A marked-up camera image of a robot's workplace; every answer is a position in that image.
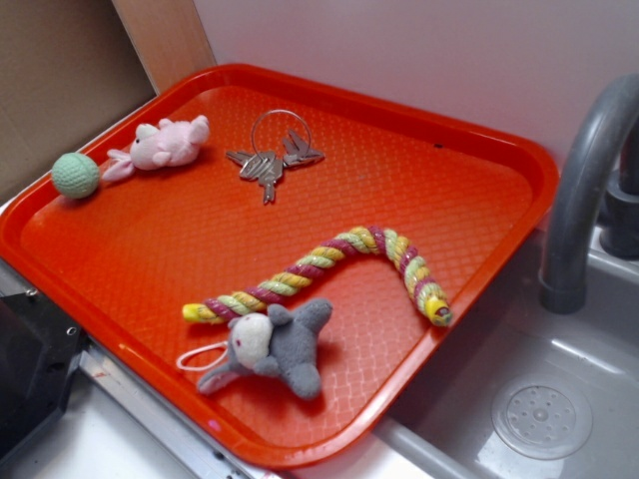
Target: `knitted ball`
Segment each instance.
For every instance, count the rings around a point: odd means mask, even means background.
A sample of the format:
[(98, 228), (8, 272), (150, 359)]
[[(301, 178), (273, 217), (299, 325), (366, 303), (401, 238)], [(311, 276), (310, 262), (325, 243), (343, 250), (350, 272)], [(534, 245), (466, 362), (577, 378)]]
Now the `knitted ball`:
[(86, 198), (96, 191), (100, 183), (100, 169), (86, 155), (65, 153), (51, 169), (53, 186), (68, 198)]

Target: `pink plush toy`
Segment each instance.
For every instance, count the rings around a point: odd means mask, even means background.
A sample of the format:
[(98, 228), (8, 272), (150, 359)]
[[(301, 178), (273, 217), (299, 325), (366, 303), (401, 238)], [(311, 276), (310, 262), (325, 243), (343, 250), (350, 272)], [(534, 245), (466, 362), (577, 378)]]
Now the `pink plush toy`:
[(160, 120), (156, 128), (142, 124), (136, 129), (136, 141), (131, 153), (109, 150), (112, 164), (102, 179), (117, 182), (133, 175), (136, 168), (156, 170), (162, 167), (178, 167), (195, 160), (200, 146), (209, 137), (209, 120), (200, 115), (193, 122)]

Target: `faucet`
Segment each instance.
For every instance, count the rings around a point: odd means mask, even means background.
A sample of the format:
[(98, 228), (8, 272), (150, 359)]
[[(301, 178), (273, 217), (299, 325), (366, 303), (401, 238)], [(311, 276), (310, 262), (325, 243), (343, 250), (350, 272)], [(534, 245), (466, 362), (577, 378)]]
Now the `faucet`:
[(567, 314), (584, 305), (597, 220), (606, 252), (639, 257), (639, 74), (620, 77), (604, 89), (568, 154), (539, 274), (546, 309)]

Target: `twisted rope toy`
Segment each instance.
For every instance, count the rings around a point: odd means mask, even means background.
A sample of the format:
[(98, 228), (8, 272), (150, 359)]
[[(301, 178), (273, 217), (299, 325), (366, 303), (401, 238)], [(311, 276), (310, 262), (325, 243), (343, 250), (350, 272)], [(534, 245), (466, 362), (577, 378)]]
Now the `twisted rope toy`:
[(408, 296), (417, 310), (436, 326), (449, 325), (452, 312), (446, 294), (430, 276), (426, 261), (418, 254), (417, 248), (395, 231), (378, 227), (356, 227), (348, 233), (339, 234), (257, 287), (205, 299), (202, 304), (185, 304), (183, 317), (189, 322), (219, 324), (265, 310), (269, 304), (280, 304), (309, 286), (338, 261), (358, 253), (385, 255), (401, 274)]

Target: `sink drain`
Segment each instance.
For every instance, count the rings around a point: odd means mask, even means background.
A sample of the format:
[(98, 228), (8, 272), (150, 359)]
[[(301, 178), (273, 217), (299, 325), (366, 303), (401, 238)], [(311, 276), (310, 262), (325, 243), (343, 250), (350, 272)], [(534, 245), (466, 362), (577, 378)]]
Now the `sink drain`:
[(592, 413), (586, 397), (559, 379), (541, 374), (506, 383), (492, 402), (492, 422), (512, 449), (534, 459), (559, 459), (590, 436)]

